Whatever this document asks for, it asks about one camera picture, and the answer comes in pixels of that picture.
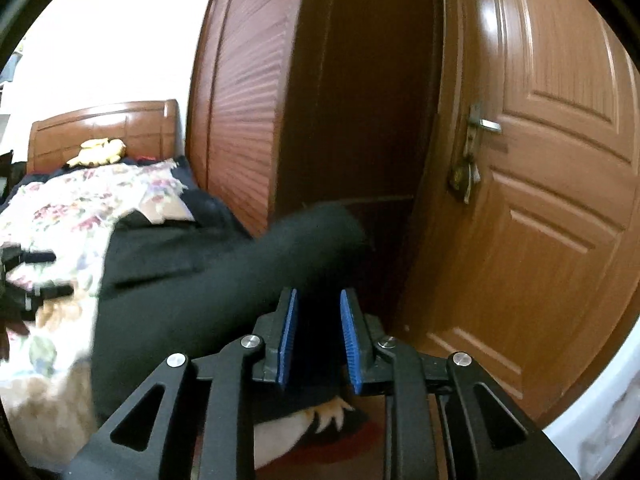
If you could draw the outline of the black double-breasted coat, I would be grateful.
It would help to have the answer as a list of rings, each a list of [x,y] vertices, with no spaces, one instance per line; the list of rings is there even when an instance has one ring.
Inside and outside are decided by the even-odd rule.
[[[283,394],[259,400],[276,417],[340,391],[340,293],[356,283],[364,234],[343,207],[293,214],[250,238],[228,220],[117,222],[104,260],[91,388],[105,422],[163,359],[209,356],[247,335],[281,292],[298,293],[292,366]]]

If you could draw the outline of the dark wooden chair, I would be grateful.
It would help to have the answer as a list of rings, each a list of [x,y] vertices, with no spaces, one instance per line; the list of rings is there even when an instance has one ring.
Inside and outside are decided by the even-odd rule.
[[[8,199],[25,174],[26,162],[14,162],[12,151],[0,155],[0,204]]]

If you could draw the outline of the floral bed blanket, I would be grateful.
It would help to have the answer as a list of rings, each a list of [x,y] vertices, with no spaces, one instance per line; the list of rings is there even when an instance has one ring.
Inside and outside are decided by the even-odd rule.
[[[7,332],[1,352],[2,405],[30,466],[61,471],[96,431],[90,356],[115,224],[135,210],[154,221],[188,218],[180,200],[188,177],[180,159],[71,169],[25,179],[2,209],[2,244],[56,255],[50,263],[18,266],[9,281],[74,289],[46,301],[27,334]]]

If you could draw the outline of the yellow plush toy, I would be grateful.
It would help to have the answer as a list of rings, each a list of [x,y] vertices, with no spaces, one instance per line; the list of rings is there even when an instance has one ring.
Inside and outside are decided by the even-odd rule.
[[[82,142],[78,154],[66,162],[68,168],[116,164],[126,155],[122,139],[90,139]]]

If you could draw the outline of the wooden room door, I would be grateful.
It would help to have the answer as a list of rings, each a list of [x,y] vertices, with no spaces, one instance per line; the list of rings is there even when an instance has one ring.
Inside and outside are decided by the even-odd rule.
[[[474,103],[482,180],[448,190]],[[444,0],[436,125],[394,324],[468,352],[537,422],[568,409],[639,313],[639,72],[588,0]]]

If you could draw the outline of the wooden bed headboard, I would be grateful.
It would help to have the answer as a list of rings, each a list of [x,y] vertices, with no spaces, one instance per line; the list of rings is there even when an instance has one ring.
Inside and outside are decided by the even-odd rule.
[[[26,171],[50,174],[77,155],[91,139],[120,139],[133,159],[166,159],[183,152],[178,103],[132,101],[74,110],[34,122]]]

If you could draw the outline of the folded navy blue garment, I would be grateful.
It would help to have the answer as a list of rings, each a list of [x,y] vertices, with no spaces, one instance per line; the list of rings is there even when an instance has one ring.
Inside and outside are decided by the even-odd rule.
[[[175,163],[171,174],[183,185],[180,200],[190,211],[193,221],[225,240],[250,240],[252,236],[230,208],[219,197],[210,195],[196,184],[186,156],[177,157]]]

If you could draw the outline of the louvered wooden wardrobe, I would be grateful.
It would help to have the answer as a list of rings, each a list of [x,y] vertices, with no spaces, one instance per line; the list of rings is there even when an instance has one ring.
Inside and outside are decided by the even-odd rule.
[[[403,229],[442,66],[442,0],[209,0],[186,154],[248,232],[338,203]]]

